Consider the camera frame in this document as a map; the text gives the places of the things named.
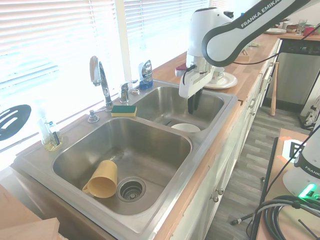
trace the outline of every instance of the dishwasher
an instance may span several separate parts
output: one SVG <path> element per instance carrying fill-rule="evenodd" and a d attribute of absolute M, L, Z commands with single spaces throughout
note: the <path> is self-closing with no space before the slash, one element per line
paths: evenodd
<path fill-rule="evenodd" d="M 320 41 L 283 39 L 278 56 L 276 106 L 301 112 L 320 73 Z M 274 74 L 266 95 L 271 103 Z"/>

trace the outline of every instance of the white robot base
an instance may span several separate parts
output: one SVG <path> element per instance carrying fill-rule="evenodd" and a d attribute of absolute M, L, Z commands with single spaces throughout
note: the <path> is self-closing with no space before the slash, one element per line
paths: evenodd
<path fill-rule="evenodd" d="M 293 168 L 283 175 L 284 186 L 296 197 L 320 202 L 320 125 L 318 119 L 313 135 L 302 153 L 296 158 Z"/>

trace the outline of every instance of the blue dish soap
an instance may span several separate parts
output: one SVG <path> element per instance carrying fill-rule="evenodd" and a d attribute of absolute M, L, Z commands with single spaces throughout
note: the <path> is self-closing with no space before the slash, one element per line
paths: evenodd
<path fill-rule="evenodd" d="M 138 67 L 139 76 L 140 76 L 140 89 L 151 88 L 154 84 L 153 80 L 153 71 L 151 61 L 142 62 Z"/>

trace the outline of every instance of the stainless steel sink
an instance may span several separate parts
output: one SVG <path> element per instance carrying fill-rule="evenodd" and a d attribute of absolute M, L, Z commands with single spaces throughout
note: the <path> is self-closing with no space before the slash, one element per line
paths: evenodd
<path fill-rule="evenodd" d="M 177 84 L 154 81 L 153 88 L 131 95 L 136 117 L 100 121 L 82 118 L 64 129 L 63 145 L 54 152 L 36 144 L 22 152 L 12 167 L 23 172 L 116 239 L 152 240 L 193 176 L 237 102 L 237 97 L 203 91 L 199 109 L 188 114 Z M 191 123 L 201 131 L 171 128 Z M 108 199 L 81 191 L 98 164 L 118 167 L 117 193 Z"/>
<path fill-rule="evenodd" d="M 137 117 L 169 127 L 193 124 L 204 130 L 224 106 L 222 98 L 208 93 L 202 94 L 198 110 L 191 115 L 188 113 L 188 100 L 179 96 L 178 88 L 158 87 L 135 104 L 139 109 Z"/>
<path fill-rule="evenodd" d="M 155 203 L 190 151 L 190 142 L 180 135 L 115 118 L 59 155 L 53 171 L 81 190 L 101 161 L 112 160 L 117 194 L 94 199 L 118 214 L 133 215 Z"/>

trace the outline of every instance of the white plate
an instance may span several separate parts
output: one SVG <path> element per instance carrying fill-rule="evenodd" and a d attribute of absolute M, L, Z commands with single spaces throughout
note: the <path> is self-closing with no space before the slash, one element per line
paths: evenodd
<path fill-rule="evenodd" d="M 230 73 L 225 72 L 224 79 L 226 80 L 225 84 L 221 85 L 221 84 L 213 84 L 209 82 L 204 87 L 207 89 L 229 89 L 238 84 L 238 79 Z"/>
<path fill-rule="evenodd" d="M 178 129 L 187 133 L 197 133 L 200 132 L 200 128 L 189 123 L 180 123 L 172 126 L 173 129 Z"/>
<path fill-rule="evenodd" d="M 287 31 L 282 28 L 269 28 L 267 31 L 265 31 L 266 34 L 285 34 Z"/>

